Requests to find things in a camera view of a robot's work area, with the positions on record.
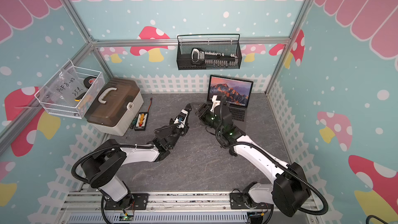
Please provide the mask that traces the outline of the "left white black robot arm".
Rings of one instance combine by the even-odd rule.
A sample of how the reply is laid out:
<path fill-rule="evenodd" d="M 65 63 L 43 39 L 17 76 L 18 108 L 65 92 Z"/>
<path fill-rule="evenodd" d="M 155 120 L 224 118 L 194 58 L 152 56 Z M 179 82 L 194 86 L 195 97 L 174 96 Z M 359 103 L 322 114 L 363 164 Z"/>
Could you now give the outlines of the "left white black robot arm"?
<path fill-rule="evenodd" d="M 189 129 L 188 119 L 191 104 L 181 110 L 170 125 L 154 131 L 155 138 L 146 145 L 119 144 L 115 139 L 104 142 L 95 151 L 81 157 L 72 166 L 72 176 L 98 189 L 103 200 L 118 209 L 127 209 L 134 203 L 134 196 L 127 185 L 117 177 L 119 169 L 136 162 L 159 162 L 164 160 Z"/>

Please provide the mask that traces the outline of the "grey laptop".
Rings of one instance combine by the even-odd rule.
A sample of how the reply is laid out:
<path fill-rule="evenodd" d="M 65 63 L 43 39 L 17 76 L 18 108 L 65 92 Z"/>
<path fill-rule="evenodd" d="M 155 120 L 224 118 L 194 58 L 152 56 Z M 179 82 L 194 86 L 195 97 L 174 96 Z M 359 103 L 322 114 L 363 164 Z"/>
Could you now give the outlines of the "grey laptop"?
<path fill-rule="evenodd" d="M 210 75 L 207 102 L 212 105 L 214 95 L 225 96 L 230 104 L 234 124 L 246 131 L 247 109 L 254 82 L 239 78 Z"/>

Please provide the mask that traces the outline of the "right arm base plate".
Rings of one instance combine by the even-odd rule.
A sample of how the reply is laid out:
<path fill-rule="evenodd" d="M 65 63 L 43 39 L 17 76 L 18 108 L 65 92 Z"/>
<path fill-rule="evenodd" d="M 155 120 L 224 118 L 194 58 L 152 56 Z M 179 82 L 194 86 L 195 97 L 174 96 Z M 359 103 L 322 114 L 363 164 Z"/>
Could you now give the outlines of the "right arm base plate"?
<path fill-rule="evenodd" d="M 271 209 L 272 205 L 269 203 L 256 203 L 251 197 L 243 192 L 231 192 L 230 208 L 231 209 Z"/>

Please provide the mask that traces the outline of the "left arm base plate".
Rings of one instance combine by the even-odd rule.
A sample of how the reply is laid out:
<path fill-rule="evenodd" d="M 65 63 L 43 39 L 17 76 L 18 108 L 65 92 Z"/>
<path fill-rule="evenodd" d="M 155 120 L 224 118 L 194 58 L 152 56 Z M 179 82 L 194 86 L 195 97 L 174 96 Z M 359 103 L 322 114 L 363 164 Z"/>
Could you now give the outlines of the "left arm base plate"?
<path fill-rule="evenodd" d="M 105 210 L 107 211 L 129 211 L 129 210 L 145 210 L 148 204 L 149 194 L 130 193 L 123 199 L 116 202 L 112 198 L 105 200 Z"/>

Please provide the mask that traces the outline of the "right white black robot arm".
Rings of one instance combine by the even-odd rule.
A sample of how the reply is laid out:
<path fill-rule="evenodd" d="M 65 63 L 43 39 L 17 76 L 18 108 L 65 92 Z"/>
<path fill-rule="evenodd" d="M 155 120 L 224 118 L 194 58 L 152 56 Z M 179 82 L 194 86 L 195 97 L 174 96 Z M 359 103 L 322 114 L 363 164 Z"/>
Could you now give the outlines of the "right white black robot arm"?
<path fill-rule="evenodd" d="M 257 145 L 233 123 L 227 104 L 220 100 L 203 103 L 195 114 L 205 126 L 214 129 L 222 148 L 247 159 L 271 182 L 271 186 L 261 183 L 250 186 L 246 192 L 250 201 L 270 203 L 288 217 L 298 211 L 314 216 L 328 212 L 326 198 L 307 181 L 303 168 L 296 162 L 288 164 Z"/>

